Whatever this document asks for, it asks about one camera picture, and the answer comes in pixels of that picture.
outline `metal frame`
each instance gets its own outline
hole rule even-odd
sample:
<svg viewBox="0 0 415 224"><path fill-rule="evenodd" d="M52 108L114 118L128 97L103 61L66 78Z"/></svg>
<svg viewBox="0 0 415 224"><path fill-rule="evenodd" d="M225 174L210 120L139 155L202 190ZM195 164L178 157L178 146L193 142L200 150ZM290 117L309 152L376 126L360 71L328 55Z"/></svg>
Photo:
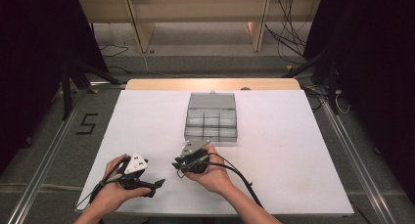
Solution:
<svg viewBox="0 0 415 224"><path fill-rule="evenodd" d="M334 114L327 103L322 104L324 112L327 114L334 130L336 131L336 134L338 135L339 140L345 149L345 153L351 163L351 166L354 169L354 172L357 175L357 178L360 181L360 184L362 185L370 203L372 203L373 209L378 215L379 221L382 224L397 223L384 196L370 175L370 172L366 167L363 158L360 156L359 152L348 136L347 131L343 126L339 116Z"/></svg>
<svg viewBox="0 0 415 224"><path fill-rule="evenodd" d="M33 177L28 183L24 193L22 194L21 198L16 204L7 223L15 224L24 222L31 208L31 205L33 204L36 198L40 186L45 180L49 172L49 169L51 168L52 163L55 160L56 154L58 153L59 149L61 148L61 145L65 140L65 137L67 136L69 128L73 122L74 116L76 115L77 109L80 103L82 102L83 98L85 97L86 92L86 90L82 90L76 94L76 99L74 100L74 107L72 111L70 112L68 118L62 121L61 126L59 127L58 132L55 135L55 138L53 139L52 143L50 144L46 152L46 155L40 162L40 165L38 166L36 172L34 173Z"/></svg>

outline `black cord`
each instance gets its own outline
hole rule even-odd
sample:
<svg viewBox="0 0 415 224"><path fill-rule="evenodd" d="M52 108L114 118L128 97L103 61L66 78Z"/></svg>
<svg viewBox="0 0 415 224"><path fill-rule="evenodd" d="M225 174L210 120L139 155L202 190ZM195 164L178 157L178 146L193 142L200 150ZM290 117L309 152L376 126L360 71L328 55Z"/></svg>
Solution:
<svg viewBox="0 0 415 224"><path fill-rule="evenodd" d="M300 88L304 91L307 97L313 97L317 100L319 105L316 108L311 107L313 113L317 112L317 110L319 110L323 106L323 103L329 99L329 96L327 94L320 94L305 86L301 86Z"/></svg>
<svg viewBox="0 0 415 224"><path fill-rule="evenodd" d="M369 218L366 217L366 215L363 213L363 211L356 205L355 202L353 202L351 199L348 199L351 203L351 206L353 209L355 209L360 215L363 217L363 219L366 221L367 224L372 224L372 222L369 220Z"/></svg>
<svg viewBox="0 0 415 224"><path fill-rule="evenodd" d="M292 50L293 52L295 52L296 54L298 54L299 56L302 56L302 53L300 53L299 51L296 51L293 47L291 47L290 45L288 45L286 42L284 42L282 39L285 39L293 44L296 44L295 41L289 40L288 38L285 38L282 36L282 34L277 34L274 31L272 31L268 25L265 25L265 28L269 31L269 33L271 33L272 37L274 37L275 40L278 41L278 43L282 43L283 45L285 45L287 48L289 48L290 50ZM278 48L278 55L281 57L282 55L280 54L280 49Z"/></svg>
<svg viewBox="0 0 415 224"><path fill-rule="evenodd" d="M310 9L310 12L308 13L308 15L307 15L307 17L305 18L305 22L302 24L302 26L298 29L298 31L300 31L304 26L305 26L305 24L308 22L308 19L310 18L310 16L311 16L311 13L312 13L312 9L314 8L314 4L315 4L315 0L312 0L312 4L311 4L311 9Z"/></svg>
<svg viewBox="0 0 415 224"><path fill-rule="evenodd" d="M127 69L124 69L124 68L122 68L122 67L119 67L119 66L108 66L108 68L118 68L118 69L121 69L121 70L123 70L123 71L127 72L128 74L131 74L131 71L129 71L129 70L127 70Z"/></svg>
<svg viewBox="0 0 415 224"><path fill-rule="evenodd" d="M107 180L110 178L110 176L111 176L111 174L113 174L113 172L119 167L119 165L120 164L122 164L122 163L124 163L124 162L126 162L128 160L128 157L125 157L125 158L123 158L122 160L120 160L111 170L110 170L110 172L109 173L107 173L107 175L104 177L104 179L103 180L101 180L95 187L94 187L94 189L92 190L92 192L91 193L89 193L88 194L88 196L86 196L81 202L79 202L76 206L75 206L75 210L76 211L83 211L83 210L85 210L90 204L91 204L91 202L92 201L94 201L94 198L95 198L95 196L99 193L99 191L106 185L106 184L108 184L108 182L107 182ZM89 199L89 202L88 202L88 204L85 206L85 208L83 208L83 209L78 209L78 207L83 203L83 202L85 202L86 201L86 199L88 199L88 198L90 198Z"/></svg>
<svg viewBox="0 0 415 224"><path fill-rule="evenodd" d="M242 179L242 181L244 182L245 186L247 187L248 191L250 192L251 196L253 197L254 201L256 202L256 204L258 204L260 207L263 208L262 204L259 201L259 198L256 196L256 193L254 192L254 189L252 188L253 183L248 182L248 180L245 178L245 176L238 170L238 168L236 168L231 162L229 162L225 157L219 155L219 154L208 154L209 156L213 155L213 156L218 156L223 158L223 160L225 160L227 163L229 163L231 166L222 164L222 163L216 163L216 162L205 162L202 161L200 159L196 159L193 162L186 164L184 167L181 167L179 169L177 169L177 176L179 178L183 178L185 176L185 174L189 171L189 169L194 166L195 164L207 164L207 165L214 165L214 166L219 166L219 167L224 167L227 168L231 171L233 171L234 173L238 174L238 176ZM183 175L180 176L179 175L179 171L181 171L182 169L186 168L186 171L183 172Z"/></svg>
<svg viewBox="0 0 415 224"><path fill-rule="evenodd" d="M294 39L294 43L298 44L296 39L300 42L300 45L303 46L303 44L305 43L303 40L300 39L299 35L297 34L296 30L293 27L293 21L292 21L292 16L291 16L291 9L293 8L293 0L288 0L288 13L286 11L286 9L284 9L281 0L278 0L278 2L280 3L280 7L284 13L284 18L286 19L285 23L283 23L283 26L285 27L285 29L287 30L287 32L293 36ZM289 31L287 29L287 23L290 25L291 31Z"/></svg>
<svg viewBox="0 0 415 224"><path fill-rule="evenodd" d="M128 50L128 47L126 47L126 46L116 46L116 45L113 45L113 44L110 44L110 45L106 45L106 46L104 46L103 48L100 48L100 50L104 50L104 49L106 49L107 47L109 47L109 46L114 46L114 47L117 47L117 48L121 48L121 49L123 49L122 51L120 51L120 52L118 52L118 53L115 53L115 54L113 54L113 55L103 55L103 56L105 56L105 57L114 57L114 56L117 56L117 55L119 55L119 54L122 54L122 53L124 53L125 51L127 51Z"/></svg>

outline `person's right hand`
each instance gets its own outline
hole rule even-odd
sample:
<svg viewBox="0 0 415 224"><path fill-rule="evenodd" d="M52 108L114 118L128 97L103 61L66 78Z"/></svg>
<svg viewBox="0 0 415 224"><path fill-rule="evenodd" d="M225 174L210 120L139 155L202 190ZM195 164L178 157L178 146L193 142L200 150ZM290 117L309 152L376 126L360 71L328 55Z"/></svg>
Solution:
<svg viewBox="0 0 415 224"><path fill-rule="evenodd" d="M208 154L217 154L213 146L204 147L204 150L207 150ZM209 155L208 159L210 162L224 164L223 158L216 155ZM227 189L233 187L224 167L209 165L204 173L187 172L185 175L190 180L200 183L208 191L213 193L222 194Z"/></svg>

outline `wire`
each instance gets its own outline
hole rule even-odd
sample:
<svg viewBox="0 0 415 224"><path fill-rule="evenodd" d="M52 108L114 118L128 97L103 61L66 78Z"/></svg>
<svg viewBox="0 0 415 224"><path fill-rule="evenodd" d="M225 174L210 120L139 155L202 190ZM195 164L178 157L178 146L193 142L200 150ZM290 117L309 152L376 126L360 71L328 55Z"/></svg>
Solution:
<svg viewBox="0 0 415 224"><path fill-rule="evenodd" d="M337 94L337 95L336 95L336 105L337 105L337 107L338 107L339 111L340 111L341 113L348 113L348 112L350 112L350 105L348 105L347 110L346 110L345 112L343 112L342 108L339 106L339 102L338 102L339 95L340 95L340 94Z"/></svg>
<svg viewBox="0 0 415 224"><path fill-rule="evenodd" d="M117 48L121 48L121 49L123 49L122 51L120 51L120 52L118 52L118 53L115 53L115 54L113 54L113 55L103 55L104 57L114 57L114 56L117 56L117 55L119 55L119 54L122 54L122 53L124 53L125 51L127 51L128 50L128 47L126 47L126 46L116 46L116 45L113 45L113 44L110 44L110 45L106 45L106 46L104 46L103 48L100 48L100 50L102 51L102 50L105 50L105 49L107 49L107 47L110 47L110 46L114 46L114 47L117 47Z"/></svg>
<svg viewBox="0 0 415 224"><path fill-rule="evenodd" d="M300 50L303 50L305 47L305 41L302 40L298 34L298 32L305 26L305 24L308 22L311 13L314 9L314 4L315 4L315 0L312 1L311 4L311 9L309 10L309 13L307 14L307 17L305 19L305 22L302 24L302 26L295 30L294 26L293 26L293 18L292 18L292 8L294 5L294 0L287 0L285 5L283 5L283 2L281 0L278 0L281 10L283 11L284 14L284 21L281 22L283 29L281 30L280 34L277 34L276 32L272 31L268 25L266 24L265 27L267 28L267 30L269 31L269 33L272 35L272 37L274 37L275 40L278 41L278 47L277 47L277 52L279 57L286 62L291 62L293 64L299 64L299 65L303 65L301 63L297 63L297 62L293 62L289 59L286 59L284 57L283 54L283 49L281 49L280 52L280 44L286 46L287 48L289 48L290 50L292 50L293 52L295 52L297 55L302 57L302 53ZM284 31L287 31L288 35L287 36L292 36L292 39L288 39L287 37L284 37ZM290 42L291 44L295 45L295 48L293 48L291 45L288 44L288 42Z"/></svg>
<svg viewBox="0 0 415 224"><path fill-rule="evenodd" d="M300 79L300 78L307 77L307 76L311 76L311 75L313 75L313 73L309 73L309 74L304 74L304 75L295 76L294 78L295 78L295 79Z"/></svg>
<svg viewBox="0 0 415 224"><path fill-rule="evenodd" d="M207 158L207 156L218 156L223 158L223 160L225 160L227 163L230 164L230 166L222 164L222 163L216 163L216 162L205 162L204 160ZM245 178L245 176L231 163L229 162L225 157L220 156L219 154L207 154L207 156L198 158L196 160L194 160L193 162L186 164L184 167L181 167L179 169L177 169L177 175L179 176L179 178L183 178L186 174L186 172L189 171L189 169L194 166L195 164L207 164L207 165L214 165L214 166L219 166L219 167L224 167L226 169L229 169L231 171L233 171L234 173L236 173L244 182L245 186L247 187L248 191L250 192L251 196L253 197L254 201L256 202L256 204L258 204L260 207L263 207L262 204L259 201L259 198L256 196L256 193L254 192L254 189L252 188L253 183L248 182L248 180Z"/></svg>
<svg viewBox="0 0 415 224"><path fill-rule="evenodd" d="M128 161L130 158L129 157L125 157L125 158L123 158L122 160L120 160L111 170L110 170L110 172L108 172L107 173L107 175L104 177L104 179L103 180L101 180L95 187L94 187L94 189L92 190L92 192L91 193L89 193L81 202L79 202L75 207L74 207L74 209L75 209L75 211L83 211L83 210L85 210L90 204L91 204L91 202L94 200L94 198L95 198L95 196L101 191L101 189L106 185L106 184L108 184L108 183L111 183L111 182L116 182L116 178L118 177L117 176L117 174L115 175L115 176L113 176L113 177L110 177L111 176L111 174L113 174L114 173L114 171L117 169L117 168L119 168L119 165L120 164L122 164L122 163L125 163L126 161ZM86 201L86 199L88 199L88 198L90 198L89 199L89 202L88 202L88 204L84 207L84 208L82 208L82 209L78 209L78 207L83 203L83 202L85 202Z"/></svg>
<svg viewBox="0 0 415 224"><path fill-rule="evenodd" d="M355 202L353 202L351 199L348 199L351 203L351 206L353 207L353 209L355 209L358 213L360 213L360 215L363 217L363 219L366 221L367 224L372 224L372 222L370 222L369 218L366 217L366 215L363 213L363 211L357 206L357 204Z"/></svg>
<svg viewBox="0 0 415 224"><path fill-rule="evenodd" d="M145 68L146 71L148 73L151 74L157 74L157 75L164 75L164 76L171 76L171 77L180 77L180 76L198 76L198 77L223 77L223 78L230 78L229 76L226 75L199 75L199 74L168 74L168 73L162 73L162 72L157 72L157 71L152 71L149 69L148 63L147 63L147 59L146 56L141 53L141 56L143 57L144 63L145 63Z"/></svg>
<svg viewBox="0 0 415 224"><path fill-rule="evenodd" d="M301 86L300 88L304 90L304 93L307 97L313 97L318 101L319 105L316 108L311 107L314 113L317 112L317 110L319 110L323 106L323 104L329 99L329 96L327 94L318 93L309 87Z"/></svg>
<svg viewBox="0 0 415 224"><path fill-rule="evenodd" d="M131 71L129 71L129 70L127 70L127 69L124 69L124 68L122 68L122 67L119 67L119 66L108 66L108 68L118 68L118 69L121 69L121 70L123 70L123 71L127 72L128 74L131 74Z"/></svg>
<svg viewBox="0 0 415 224"><path fill-rule="evenodd" d="M247 187L248 191L250 192L250 194L253 197L256 204L258 204L260 207L263 208L262 204L259 201L259 198L256 196L256 193L254 192L254 189L252 187L253 184L248 182L248 180L244 177L244 175L238 169L235 169L231 166L228 166L228 165L225 165L225 164L222 164L222 163L215 163L215 162L203 162L203 163L207 164L207 165L214 165L214 166L224 167L224 168L227 168L227 169L233 171L234 173L238 174L238 176L244 181L245 186Z"/></svg>

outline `white table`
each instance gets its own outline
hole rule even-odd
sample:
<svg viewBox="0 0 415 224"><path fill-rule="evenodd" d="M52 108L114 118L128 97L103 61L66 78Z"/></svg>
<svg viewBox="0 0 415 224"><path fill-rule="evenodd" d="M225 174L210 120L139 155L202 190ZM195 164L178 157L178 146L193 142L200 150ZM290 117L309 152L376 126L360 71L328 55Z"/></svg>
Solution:
<svg viewBox="0 0 415 224"><path fill-rule="evenodd" d="M165 178L165 182L153 198L130 200L117 212L151 216L236 215L222 197L187 178L178 178L171 165L185 144L184 125L192 92L122 91L80 199L102 179L109 160L137 151L149 160L149 168L141 178L147 182ZM254 183L253 188L268 212L353 214L301 90L222 92L235 93L238 142L213 144ZM239 177L231 171L229 174L249 196Z"/></svg>

